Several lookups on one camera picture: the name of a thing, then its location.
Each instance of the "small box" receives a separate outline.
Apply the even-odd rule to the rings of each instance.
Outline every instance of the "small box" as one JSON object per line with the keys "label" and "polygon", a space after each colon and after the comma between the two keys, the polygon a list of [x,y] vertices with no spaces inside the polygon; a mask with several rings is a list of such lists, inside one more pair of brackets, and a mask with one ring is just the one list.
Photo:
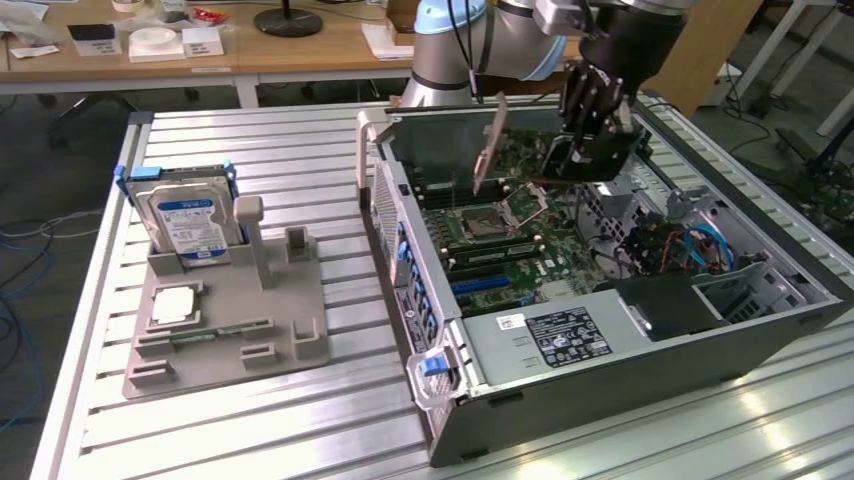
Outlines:
{"label": "small box", "polygon": [[177,33],[168,28],[142,28],[130,34],[128,42],[130,63],[184,59],[184,48]]}
{"label": "small box", "polygon": [[181,43],[188,58],[224,54],[219,29],[213,27],[185,28],[181,30]]}
{"label": "small box", "polygon": [[162,62],[166,60],[182,60],[184,58],[184,49],[178,42],[157,49],[130,43],[128,48],[128,60],[130,60],[130,63]]}
{"label": "small box", "polygon": [[121,42],[116,37],[116,27],[112,25],[68,25],[68,32],[80,56],[118,55],[121,53]]}

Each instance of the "blue pcie slot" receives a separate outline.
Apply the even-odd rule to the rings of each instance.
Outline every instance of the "blue pcie slot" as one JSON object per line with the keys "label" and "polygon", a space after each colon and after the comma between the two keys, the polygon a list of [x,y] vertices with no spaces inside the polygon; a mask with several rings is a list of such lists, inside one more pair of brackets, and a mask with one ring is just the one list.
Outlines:
{"label": "blue pcie slot", "polygon": [[505,275],[500,275],[497,277],[456,283],[451,285],[451,291],[453,292],[453,295],[461,295],[464,293],[505,287],[507,285],[509,285],[509,278],[507,278]]}

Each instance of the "power supply label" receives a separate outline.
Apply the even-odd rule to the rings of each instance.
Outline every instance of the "power supply label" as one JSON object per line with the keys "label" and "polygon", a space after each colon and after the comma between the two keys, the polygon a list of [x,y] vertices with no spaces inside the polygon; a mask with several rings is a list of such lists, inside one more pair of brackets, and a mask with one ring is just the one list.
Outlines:
{"label": "power supply label", "polygon": [[611,353],[599,327],[583,307],[525,319],[533,342],[549,367]]}

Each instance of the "hard drive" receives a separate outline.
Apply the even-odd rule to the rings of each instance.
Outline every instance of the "hard drive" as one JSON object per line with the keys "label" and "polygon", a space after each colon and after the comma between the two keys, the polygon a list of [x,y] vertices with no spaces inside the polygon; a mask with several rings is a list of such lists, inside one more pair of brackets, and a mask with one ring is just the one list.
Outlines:
{"label": "hard drive", "polygon": [[185,267],[228,263],[228,246],[244,243],[233,217],[235,170],[223,165],[137,167],[116,183],[136,208],[156,253],[176,253]]}

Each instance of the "metal table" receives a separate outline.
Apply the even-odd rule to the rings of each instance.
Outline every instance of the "metal table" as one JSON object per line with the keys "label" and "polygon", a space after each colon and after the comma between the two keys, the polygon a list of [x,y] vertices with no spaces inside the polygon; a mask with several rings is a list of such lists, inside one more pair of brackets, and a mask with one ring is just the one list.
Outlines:
{"label": "metal table", "polygon": [[[427,466],[355,201],[355,116],[376,106],[164,113],[128,127],[118,163],[231,159],[241,193],[264,198],[264,234],[308,225],[320,241],[332,363],[184,395],[121,397],[148,241],[113,188],[32,478],[850,478],[850,315],[735,381],[465,464]],[[854,284],[850,256],[683,117],[656,111]],[[651,145],[668,176],[682,186],[698,183],[668,147]]]}

